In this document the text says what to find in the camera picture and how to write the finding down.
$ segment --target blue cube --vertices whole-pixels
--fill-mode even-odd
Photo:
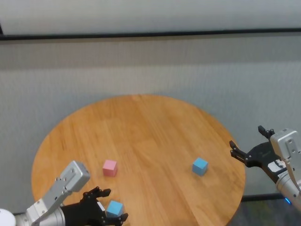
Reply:
[[[119,217],[121,214],[123,214],[123,204],[111,201],[107,208],[107,217],[115,218]]]
[[[201,158],[197,158],[192,165],[192,172],[202,176],[206,173],[207,168],[208,163]]]

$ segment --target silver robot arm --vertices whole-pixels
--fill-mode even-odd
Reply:
[[[0,209],[0,226],[121,226],[128,214],[107,218],[97,199],[108,196],[110,189],[96,187],[84,192],[80,202],[63,206],[66,197],[72,192],[79,192],[89,179],[86,167],[81,162],[72,161],[55,179],[50,190],[25,213],[13,215]]]
[[[275,154],[287,171],[278,175],[277,189],[301,211],[301,140],[297,131],[283,129],[270,137]]]
[[[24,214],[16,216],[16,226],[64,226],[60,205],[72,192],[79,192],[89,179],[86,167],[81,162],[72,161],[41,199]]]
[[[277,190],[301,211],[301,139],[297,131],[273,129],[258,131],[269,141],[242,152],[230,141],[231,156],[247,167],[260,167],[276,184]]]

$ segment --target round wooden table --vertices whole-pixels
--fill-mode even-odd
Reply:
[[[153,95],[122,96],[86,106],[62,120],[44,139],[32,168],[35,200],[72,161],[91,179],[64,204],[79,202],[95,186],[112,190],[100,201],[124,204],[126,226],[224,226],[237,210],[244,165],[230,156],[230,133],[212,116],[184,101]],[[192,164],[208,162],[200,177]],[[104,177],[106,159],[118,162]]]

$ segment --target white wall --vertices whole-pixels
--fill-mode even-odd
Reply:
[[[245,151],[264,141],[260,124],[301,131],[300,53],[300,34],[0,42],[0,206],[25,210],[46,134],[111,96],[153,93],[193,103]],[[248,169],[245,194],[270,192],[261,170]]]
[[[299,0],[1,0],[5,34],[300,27]]]

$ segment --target blue light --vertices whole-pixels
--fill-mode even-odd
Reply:
[[[285,198],[288,204],[292,204],[291,201],[288,200],[288,198]]]

